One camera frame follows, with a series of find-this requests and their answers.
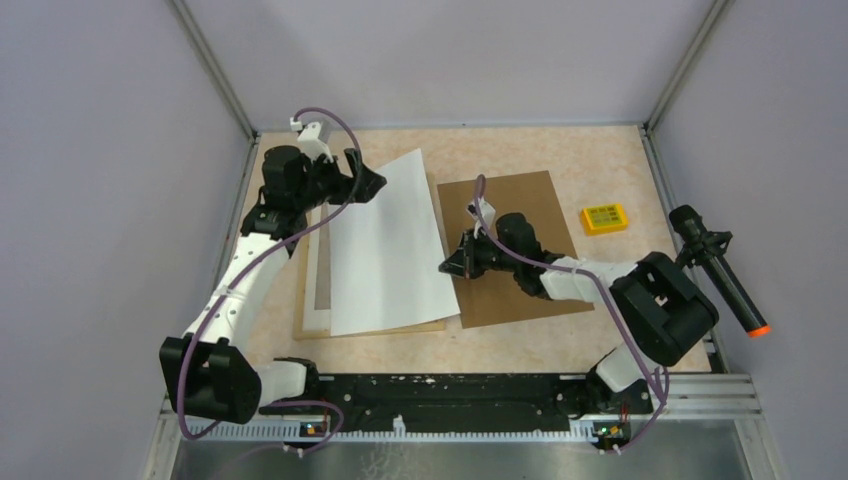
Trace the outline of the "light wooden picture frame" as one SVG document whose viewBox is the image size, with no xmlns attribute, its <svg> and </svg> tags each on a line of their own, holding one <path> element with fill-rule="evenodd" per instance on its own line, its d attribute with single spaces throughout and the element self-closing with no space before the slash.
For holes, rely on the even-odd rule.
<svg viewBox="0 0 848 480">
<path fill-rule="evenodd" d="M 435 321 L 430 321 L 426 323 L 409 325 L 405 327 L 398 327 L 386 330 L 377 330 L 377 331 L 369 331 L 369 332 L 360 332 L 353 334 L 345 334 L 345 335 L 333 335 L 330 327 L 330 335 L 328 337 L 321 338 L 309 338 L 302 331 L 302 315 L 304 309 L 304 277 L 306 271 L 306 254 L 308 249 L 308 237 L 306 240 L 301 240 L 299 243 L 299 249 L 302 250 L 301 260 L 298 272 L 298 287 L 296 289 L 296 301 L 295 301 L 295 313 L 292 327 L 292 339 L 293 340 L 323 340 L 330 338 L 355 338 L 355 337 L 368 337 L 368 336 L 382 336 L 382 335 L 393 335 L 393 334 L 416 334 L 416 333 L 426 333 L 426 332 L 437 332 L 444 331 L 446 329 L 446 320 L 445 319 L 437 319 Z"/>
</svg>

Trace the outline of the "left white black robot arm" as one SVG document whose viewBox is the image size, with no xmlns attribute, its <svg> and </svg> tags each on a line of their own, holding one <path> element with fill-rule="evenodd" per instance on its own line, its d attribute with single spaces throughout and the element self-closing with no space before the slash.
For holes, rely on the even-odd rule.
<svg viewBox="0 0 848 480">
<path fill-rule="evenodd" d="M 342 208 L 376 197 L 386 179 L 365 166 L 357 148 L 316 159 L 292 145 L 264 154 L 255 204 L 245 215 L 229 266 L 199 317 L 180 337 L 168 337 L 159 360 L 174 411 L 182 416 L 245 424 L 277 400 L 297 413 L 319 404 L 313 362 L 287 357 L 254 367 L 243 350 L 277 274 L 299 240 L 313 231 L 307 216 L 328 204 Z"/>
</svg>

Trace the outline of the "sunflower photo print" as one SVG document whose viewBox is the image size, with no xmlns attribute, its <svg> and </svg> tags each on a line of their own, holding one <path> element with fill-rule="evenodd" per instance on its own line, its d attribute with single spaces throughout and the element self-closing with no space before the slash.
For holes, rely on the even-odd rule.
<svg viewBox="0 0 848 480">
<path fill-rule="evenodd" d="M 349 336 L 459 314 L 421 150 L 382 166 L 387 183 L 328 224 L 331 326 Z"/>
</svg>

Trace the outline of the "white matted sunflower photo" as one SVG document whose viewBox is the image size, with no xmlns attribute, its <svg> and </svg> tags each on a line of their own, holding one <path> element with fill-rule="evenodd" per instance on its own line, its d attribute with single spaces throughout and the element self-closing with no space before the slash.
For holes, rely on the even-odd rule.
<svg viewBox="0 0 848 480">
<path fill-rule="evenodd" d="M 331 327 L 330 228 L 308 236 L 304 277 L 302 331 L 309 338 L 328 337 Z"/>
</svg>

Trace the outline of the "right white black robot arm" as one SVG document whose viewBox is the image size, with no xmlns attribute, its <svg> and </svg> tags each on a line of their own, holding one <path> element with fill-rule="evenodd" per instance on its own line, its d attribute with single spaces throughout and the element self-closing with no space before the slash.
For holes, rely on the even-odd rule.
<svg viewBox="0 0 848 480">
<path fill-rule="evenodd" d="M 608 309 L 623 342 L 567 394 L 573 418 L 618 413 L 651 395 L 666 402 L 669 367 L 718 320 L 716 308 L 668 255 L 651 252 L 624 263 L 579 260 L 543 248 L 521 213 L 500 217 L 494 231 L 480 225 L 466 230 L 438 270 L 465 279 L 508 272 L 531 297 Z"/>
</svg>

